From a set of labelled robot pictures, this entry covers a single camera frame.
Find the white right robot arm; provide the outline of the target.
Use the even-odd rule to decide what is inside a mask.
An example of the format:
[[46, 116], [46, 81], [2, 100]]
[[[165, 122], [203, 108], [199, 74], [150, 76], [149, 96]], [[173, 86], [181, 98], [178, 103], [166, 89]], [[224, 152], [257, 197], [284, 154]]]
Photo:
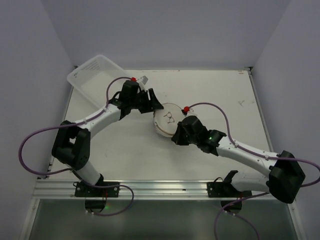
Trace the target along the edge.
[[250, 146], [245, 151], [239, 142], [231, 141], [226, 133], [207, 129], [194, 115], [177, 124], [171, 140], [179, 146], [193, 144], [206, 154], [228, 158], [254, 169], [256, 173], [241, 173], [238, 170], [228, 173], [224, 183], [237, 192], [270, 193], [277, 200], [291, 204], [306, 178], [290, 152], [277, 154]]

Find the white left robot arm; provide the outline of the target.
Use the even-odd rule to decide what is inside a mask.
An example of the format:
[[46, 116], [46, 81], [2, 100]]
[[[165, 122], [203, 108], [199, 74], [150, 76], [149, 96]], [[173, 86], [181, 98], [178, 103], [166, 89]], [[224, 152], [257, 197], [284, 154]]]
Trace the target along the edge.
[[81, 181], [91, 187], [101, 188], [104, 178], [90, 162], [92, 138], [109, 125], [122, 120], [132, 110], [145, 114], [163, 108], [152, 88], [143, 90], [138, 82], [126, 80], [122, 89], [107, 99], [105, 106], [98, 111], [76, 122], [62, 122], [51, 154], [70, 167]]

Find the round white mesh laundry bag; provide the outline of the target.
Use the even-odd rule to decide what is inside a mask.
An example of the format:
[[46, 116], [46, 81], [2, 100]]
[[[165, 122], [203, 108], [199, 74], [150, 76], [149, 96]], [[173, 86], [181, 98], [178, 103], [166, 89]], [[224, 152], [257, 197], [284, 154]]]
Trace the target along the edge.
[[153, 113], [153, 125], [155, 132], [163, 137], [172, 138], [185, 115], [183, 109], [174, 103], [163, 103], [163, 109]]

